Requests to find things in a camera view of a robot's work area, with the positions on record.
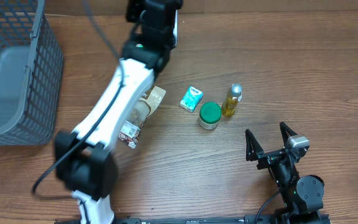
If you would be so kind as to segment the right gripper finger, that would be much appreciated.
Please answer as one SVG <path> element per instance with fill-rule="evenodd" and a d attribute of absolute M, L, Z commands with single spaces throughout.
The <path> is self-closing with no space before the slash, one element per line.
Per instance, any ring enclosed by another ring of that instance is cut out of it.
<path fill-rule="evenodd" d="M 259 159 L 259 156 L 264 153 L 264 150 L 249 129 L 246 129 L 245 135 L 246 161 L 256 161 Z"/>
<path fill-rule="evenodd" d="M 291 128 L 289 128 L 283 121 L 280 123 L 280 131 L 281 131 L 281 134 L 282 134 L 282 139 L 283 139 L 284 146 L 287 145 L 287 140 L 290 137 L 297 135 L 297 133 L 294 132 Z"/>

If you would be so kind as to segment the green lid jar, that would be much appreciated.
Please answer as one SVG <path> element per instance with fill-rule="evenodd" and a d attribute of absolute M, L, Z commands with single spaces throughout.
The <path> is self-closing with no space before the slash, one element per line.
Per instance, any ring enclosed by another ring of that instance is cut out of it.
<path fill-rule="evenodd" d="M 218 126 L 221 115 L 221 107 L 217 103 L 207 102 L 200 109 L 198 122 L 202 128 L 212 130 Z"/>

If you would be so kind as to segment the yellow dish soap bottle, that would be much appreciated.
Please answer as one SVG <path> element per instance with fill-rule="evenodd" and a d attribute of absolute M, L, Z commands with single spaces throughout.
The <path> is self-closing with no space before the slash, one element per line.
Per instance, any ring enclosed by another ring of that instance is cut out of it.
<path fill-rule="evenodd" d="M 222 115 L 226 117 L 231 117 L 236 111 L 238 103 L 242 99 L 242 85 L 239 83 L 234 83 L 226 92 L 225 100 L 222 104 Z"/>

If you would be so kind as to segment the teal white tissue pack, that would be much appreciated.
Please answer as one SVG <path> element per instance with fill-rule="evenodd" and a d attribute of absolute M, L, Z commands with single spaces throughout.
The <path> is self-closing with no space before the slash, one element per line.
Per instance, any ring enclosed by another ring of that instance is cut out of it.
<path fill-rule="evenodd" d="M 189 86 L 188 90 L 180 101 L 180 106 L 189 112 L 194 112 L 202 97 L 203 92 L 201 90 L 193 86 Z"/>

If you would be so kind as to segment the brown white snack wrapper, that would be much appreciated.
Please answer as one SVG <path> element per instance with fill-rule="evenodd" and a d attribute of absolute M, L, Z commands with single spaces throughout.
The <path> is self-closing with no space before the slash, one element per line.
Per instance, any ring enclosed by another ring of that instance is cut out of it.
<path fill-rule="evenodd" d="M 139 98 L 119 133 L 119 139 L 122 142 L 132 149 L 137 147 L 145 121 L 157 110 L 165 94 L 164 89 L 153 86 Z"/>

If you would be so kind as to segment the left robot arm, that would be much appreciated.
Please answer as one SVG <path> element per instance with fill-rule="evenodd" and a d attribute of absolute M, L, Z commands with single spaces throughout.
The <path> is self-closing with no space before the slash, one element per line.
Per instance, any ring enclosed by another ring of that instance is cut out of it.
<path fill-rule="evenodd" d="M 77 201 L 78 223 L 114 223 L 109 194 L 118 176 L 112 150 L 141 96 L 166 67 L 178 43 L 182 0 L 129 1 L 134 23 L 111 82 L 89 115 L 68 133 L 55 136 L 52 169 Z"/>

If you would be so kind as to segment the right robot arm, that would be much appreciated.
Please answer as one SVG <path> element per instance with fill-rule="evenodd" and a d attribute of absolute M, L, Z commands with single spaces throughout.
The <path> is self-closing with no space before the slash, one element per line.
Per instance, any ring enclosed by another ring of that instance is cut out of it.
<path fill-rule="evenodd" d="M 301 177 L 295 164 L 306 155 L 309 139 L 294 132 L 284 122 L 280 123 L 283 146 L 265 152 L 251 130 L 246 129 L 246 160 L 256 161 L 258 170 L 267 169 L 278 190 L 259 208 L 254 217 L 246 216 L 248 223 L 329 223 L 328 216 L 322 216 L 324 181 L 317 175 Z M 273 215 L 262 216 L 265 207 L 278 195 L 282 196 L 284 207 Z"/>

